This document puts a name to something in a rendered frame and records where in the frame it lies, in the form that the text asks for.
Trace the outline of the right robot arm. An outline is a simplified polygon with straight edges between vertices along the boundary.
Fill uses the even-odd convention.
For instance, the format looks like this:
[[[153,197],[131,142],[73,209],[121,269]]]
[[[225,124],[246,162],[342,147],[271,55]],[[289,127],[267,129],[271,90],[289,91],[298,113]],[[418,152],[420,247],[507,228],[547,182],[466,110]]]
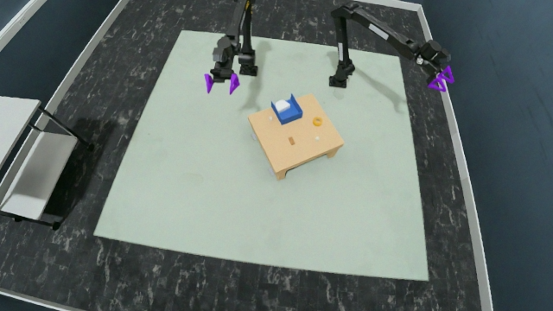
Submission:
[[[230,27],[226,31],[226,34],[218,39],[217,47],[213,49],[213,61],[216,61],[214,68],[232,69],[234,57],[238,55],[238,63],[241,65],[239,74],[257,76],[258,66],[254,65],[256,49],[252,49],[251,45],[252,5],[255,1],[256,0],[234,0],[234,2],[237,2],[237,5],[233,13]],[[240,43],[239,35],[242,26],[243,45]]]

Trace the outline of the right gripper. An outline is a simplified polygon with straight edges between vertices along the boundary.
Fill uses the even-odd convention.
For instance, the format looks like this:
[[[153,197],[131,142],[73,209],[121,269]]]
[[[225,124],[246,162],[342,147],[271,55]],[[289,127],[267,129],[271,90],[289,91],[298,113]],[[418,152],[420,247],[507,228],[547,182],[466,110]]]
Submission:
[[[207,92],[208,93],[211,91],[211,89],[213,87],[213,83],[225,83],[226,79],[231,80],[230,95],[240,84],[238,74],[235,73],[233,69],[211,68],[210,73],[213,75],[213,78],[212,78],[211,75],[209,75],[209,73],[205,73],[205,79],[206,79],[206,83],[207,83]]]

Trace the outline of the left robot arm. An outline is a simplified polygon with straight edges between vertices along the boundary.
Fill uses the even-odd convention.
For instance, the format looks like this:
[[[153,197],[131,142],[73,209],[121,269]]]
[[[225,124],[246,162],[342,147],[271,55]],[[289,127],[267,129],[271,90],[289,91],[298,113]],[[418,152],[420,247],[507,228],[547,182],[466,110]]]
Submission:
[[[442,49],[437,41],[429,39],[420,47],[416,41],[399,34],[379,19],[364,11],[361,7],[363,8],[359,3],[351,1],[330,12],[330,15],[334,19],[339,65],[337,66],[336,74],[329,76],[329,86],[346,89],[346,79],[348,79],[349,75],[352,76],[355,71],[353,60],[349,57],[346,19],[358,22],[371,30],[375,35],[391,44],[403,57],[412,60],[416,56],[414,62],[419,67],[422,67],[435,56],[424,66],[431,74],[442,65],[442,62],[451,60],[451,53],[445,47]]]

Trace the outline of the blue open-top tray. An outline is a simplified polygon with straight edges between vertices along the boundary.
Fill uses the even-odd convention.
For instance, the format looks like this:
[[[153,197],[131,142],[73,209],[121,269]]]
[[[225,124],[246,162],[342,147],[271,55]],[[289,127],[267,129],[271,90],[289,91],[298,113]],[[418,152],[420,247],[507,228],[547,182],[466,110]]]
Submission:
[[[290,104],[290,108],[278,113],[277,108],[275,107],[276,105],[274,105],[273,102],[271,101],[271,108],[275,112],[281,125],[284,125],[292,121],[295,121],[299,118],[302,118],[302,114],[303,114],[303,110],[301,106],[298,104],[298,102],[296,101],[292,93],[291,93],[290,99],[286,100],[286,102]]]

